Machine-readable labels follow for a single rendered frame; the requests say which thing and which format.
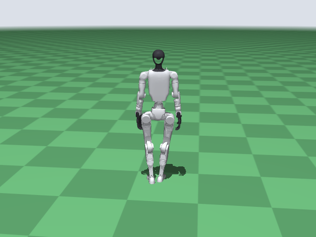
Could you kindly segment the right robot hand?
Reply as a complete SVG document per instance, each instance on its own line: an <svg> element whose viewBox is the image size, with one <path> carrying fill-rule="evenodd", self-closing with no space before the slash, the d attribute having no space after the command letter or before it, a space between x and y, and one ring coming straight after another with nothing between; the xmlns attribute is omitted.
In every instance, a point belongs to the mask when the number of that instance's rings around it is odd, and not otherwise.
<svg viewBox="0 0 316 237"><path fill-rule="evenodd" d="M182 117L182 115L180 115L180 112L177 112L177 116L176 117L178 118L178 122L177 122L178 127L176 127L175 130L178 130L178 129L180 129L181 117Z"/></svg>

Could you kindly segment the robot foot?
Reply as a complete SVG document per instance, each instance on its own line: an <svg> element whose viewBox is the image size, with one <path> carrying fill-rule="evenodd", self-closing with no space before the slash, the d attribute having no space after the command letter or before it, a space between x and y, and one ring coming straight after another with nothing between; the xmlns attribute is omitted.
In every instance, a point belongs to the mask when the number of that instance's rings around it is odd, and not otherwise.
<svg viewBox="0 0 316 237"><path fill-rule="evenodd" d="M150 184L155 184L155 178L154 177L151 176L151 178L150 178L150 176L147 175L147 180L149 181Z"/></svg>
<svg viewBox="0 0 316 237"><path fill-rule="evenodd" d="M162 182L163 180L164 180L164 178L166 177L166 175L165 174L163 174L163 177L160 175L160 176L158 176L158 178L157 178L157 182Z"/></svg>

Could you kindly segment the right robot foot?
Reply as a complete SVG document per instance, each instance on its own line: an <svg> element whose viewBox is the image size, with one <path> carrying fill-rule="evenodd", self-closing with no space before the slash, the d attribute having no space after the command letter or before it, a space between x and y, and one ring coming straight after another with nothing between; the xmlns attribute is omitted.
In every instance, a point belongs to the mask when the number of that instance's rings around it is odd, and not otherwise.
<svg viewBox="0 0 316 237"><path fill-rule="evenodd" d="M160 176L158 176L158 178L157 178L157 182L162 182L163 180L164 180L164 178L166 177L166 175L165 174L163 174L163 177L160 175Z"/></svg>

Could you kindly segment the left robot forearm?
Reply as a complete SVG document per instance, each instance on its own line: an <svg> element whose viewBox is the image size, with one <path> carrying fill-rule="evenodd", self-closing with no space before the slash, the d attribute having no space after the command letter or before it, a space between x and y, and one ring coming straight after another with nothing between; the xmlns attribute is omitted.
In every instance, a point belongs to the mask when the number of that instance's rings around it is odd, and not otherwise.
<svg viewBox="0 0 316 237"><path fill-rule="evenodd" d="M144 100L139 98L139 92L137 93L137 104L136 104L136 112L139 113L139 116L142 114L142 107L143 107ZM135 112L135 113L136 113Z"/></svg>

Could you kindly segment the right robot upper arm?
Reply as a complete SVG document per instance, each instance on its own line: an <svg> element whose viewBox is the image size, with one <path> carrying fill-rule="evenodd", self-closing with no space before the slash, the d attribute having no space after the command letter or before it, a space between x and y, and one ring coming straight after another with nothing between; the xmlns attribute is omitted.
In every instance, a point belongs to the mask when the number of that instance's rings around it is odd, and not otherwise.
<svg viewBox="0 0 316 237"><path fill-rule="evenodd" d="M178 81L178 75L175 71L169 71L170 73L170 78L172 79L172 97L173 98L179 98L178 96L178 89L179 89L179 81Z"/></svg>

